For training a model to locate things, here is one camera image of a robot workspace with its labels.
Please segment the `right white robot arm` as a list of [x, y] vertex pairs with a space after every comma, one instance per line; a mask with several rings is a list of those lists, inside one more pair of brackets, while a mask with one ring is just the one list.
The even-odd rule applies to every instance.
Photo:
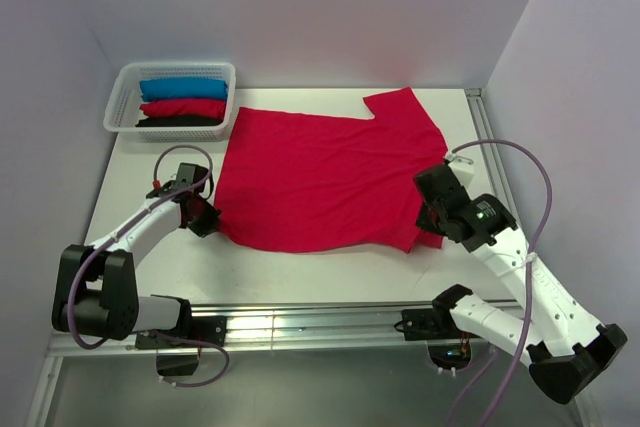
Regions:
[[610, 366], [628, 337], [575, 300], [531, 251], [515, 217], [495, 196], [471, 198], [463, 184], [467, 176], [452, 161], [417, 174], [422, 206], [416, 224], [482, 262], [524, 315], [516, 318], [456, 284], [432, 301], [425, 317], [403, 322], [420, 335], [480, 337], [526, 366], [548, 398], [567, 404]]

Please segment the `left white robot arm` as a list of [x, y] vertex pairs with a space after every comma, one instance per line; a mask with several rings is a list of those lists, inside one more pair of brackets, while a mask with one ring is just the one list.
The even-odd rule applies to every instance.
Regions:
[[179, 165], [173, 180], [160, 184], [129, 219], [89, 245], [72, 244], [61, 254], [51, 323], [54, 330], [99, 340], [124, 340], [158, 331], [172, 346], [195, 333], [188, 300], [141, 297], [136, 265], [165, 237], [186, 229], [203, 238], [219, 228], [221, 211], [202, 196], [211, 172], [197, 164]]

